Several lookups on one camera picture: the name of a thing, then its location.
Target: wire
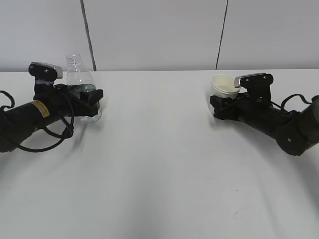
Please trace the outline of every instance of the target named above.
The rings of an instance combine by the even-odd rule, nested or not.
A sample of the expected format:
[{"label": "wire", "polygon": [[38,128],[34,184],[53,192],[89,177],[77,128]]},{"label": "wire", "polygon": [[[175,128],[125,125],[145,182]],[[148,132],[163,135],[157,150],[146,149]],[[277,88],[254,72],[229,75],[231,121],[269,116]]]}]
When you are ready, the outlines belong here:
[{"label": "wire", "polygon": [[287,103],[290,99],[292,99],[293,97],[295,97],[295,96],[299,96],[299,97],[301,98],[301,100],[302,100],[305,104],[308,104],[308,105],[311,105],[311,104],[312,104],[312,103],[308,102],[303,95],[301,95],[301,94],[294,94],[294,95],[291,95],[291,96],[289,96],[289,97],[287,97],[287,98],[285,98],[285,99],[283,100],[283,102],[281,103],[280,109],[281,109],[282,111],[284,111],[284,110],[285,110],[285,105],[286,105],[286,103]]},{"label": "wire", "polygon": [[9,100],[11,101],[11,106],[1,106],[0,107],[0,111],[3,111],[5,108],[12,109],[14,107],[14,105],[15,105],[14,98],[12,97],[12,95],[10,95],[6,91],[0,91],[0,93],[2,93],[5,96],[7,96],[9,98]]},{"label": "wire", "polygon": [[280,105],[279,105],[279,104],[276,104],[275,102],[272,102],[272,101],[270,101],[270,103],[272,103],[274,106],[280,108]]}]

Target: bottle neck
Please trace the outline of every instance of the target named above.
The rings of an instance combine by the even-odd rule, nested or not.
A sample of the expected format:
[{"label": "bottle neck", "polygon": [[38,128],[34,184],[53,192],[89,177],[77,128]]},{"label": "bottle neck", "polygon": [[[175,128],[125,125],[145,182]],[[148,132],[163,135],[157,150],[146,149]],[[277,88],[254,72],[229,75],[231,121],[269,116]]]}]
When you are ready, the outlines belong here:
[{"label": "bottle neck", "polygon": [[82,59],[79,53],[72,53],[66,56],[66,60],[69,67],[82,66]]}]

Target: water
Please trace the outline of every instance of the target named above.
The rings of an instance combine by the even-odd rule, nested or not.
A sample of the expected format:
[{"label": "water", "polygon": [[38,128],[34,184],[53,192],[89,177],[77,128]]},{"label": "water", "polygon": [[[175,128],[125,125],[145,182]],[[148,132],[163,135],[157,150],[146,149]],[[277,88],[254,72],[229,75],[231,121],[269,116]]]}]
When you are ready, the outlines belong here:
[{"label": "water", "polygon": [[[80,98],[80,92],[89,92],[89,91],[94,91],[96,90],[95,88],[95,85],[92,85],[92,84],[83,84],[83,85],[79,85],[77,86],[76,88],[74,88],[72,90],[72,93]],[[79,116],[79,120],[83,123],[93,123],[95,121],[98,121],[101,116],[102,116],[102,110],[100,108],[100,105],[99,103],[97,103],[97,106],[98,106],[98,114],[96,116],[93,116],[93,117],[89,117],[89,116]]]}]

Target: black cable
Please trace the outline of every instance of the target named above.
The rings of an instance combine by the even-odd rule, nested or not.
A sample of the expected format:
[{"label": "black cable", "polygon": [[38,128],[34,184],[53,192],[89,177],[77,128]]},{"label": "black cable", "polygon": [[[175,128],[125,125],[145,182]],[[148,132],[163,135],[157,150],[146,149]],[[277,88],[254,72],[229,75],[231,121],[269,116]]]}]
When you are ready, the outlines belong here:
[{"label": "black cable", "polygon": [[285,98],[285,99],[283,100],[283,102],[281,103],[280,109],[281,109],[282,111],[285,111],[285,105],[286,105],[286,103],[287,103],[290,99],[292,99],[293,97],[295,97],[295,96],[299,96],[299,97],[301,98],[301,100],[302,100],[305,104],[308,104],[308,105],[311,105],[311,104],[312,104],[312,103],[308,102],[303,95],[301,95],[301,94],[294,94],[294,95],[291,95],[291,96],[289,96],[289,97],[287,97],[287,98]]},{"label": "black cable", "polygon": [[11,106],[1,106],[0,107],[0,111],[3,111],[5,108],[12,109],[14,107],[14,105],[15,105],[15,101],[14,101],[14,98],[12,97],[12,95],[10,95],[6,91],[0,91],[0,93],[2,93],[5,96],[7,96],[9,98],[9,100],[11,101]]},{"label": "black cable", "polygon": [[72,107],[71,102],[69,101],[67,95],[64,92],[61,91],[57,91],[58,93],[60,93],[67,101],[70,109],[71,109],[71,122],[69,123],[63,116],[60,115],[59,112],[59,116],[60,116],[60,120],[65,124],[65,129],[63,131],[62,134],[57,134],[52,132],[51,130],[49,130],[47,127],[43,127],[42,130],[44,130],[48,135],[55,137],[55,138],[63,138],[63,139],[67,139],[67,138],[71,138],[73,135],[73,124],[74,124],[74,109]]},{"label": "black cable", "polygon": [[280,105],[279,105],[279,104],[276,104],[275,102],[272,102],[272,101],[270,101],[270,103],[272,103],[274,106],[280,108]]}]

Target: white wall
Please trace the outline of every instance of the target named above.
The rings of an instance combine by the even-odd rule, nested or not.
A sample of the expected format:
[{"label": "white wall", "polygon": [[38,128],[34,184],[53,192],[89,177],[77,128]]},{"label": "white wall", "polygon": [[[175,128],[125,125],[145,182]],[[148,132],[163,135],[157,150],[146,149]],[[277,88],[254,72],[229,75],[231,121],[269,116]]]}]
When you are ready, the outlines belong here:
[{"label": "white wall", "polygon": [[[0,71],[93,69],[80,0],[0,7]],[[227,0],[84,0],[97,70],[215,69]],[[229,0],[218,69],[318,68],[319,1]]]},{"label": "white wall", "polygon": [[0,29],[0,71],[27,71],[31,61],[66,69],[72,51],[93,69],[79,0],[6,0]]},{"label": "white wall", "polygon": [[215,69],[225,0],[84,0],[97,70]]},{"label": "white wall", "polygon": [[318,0],[231,0],[218,69],[319,67]]}]

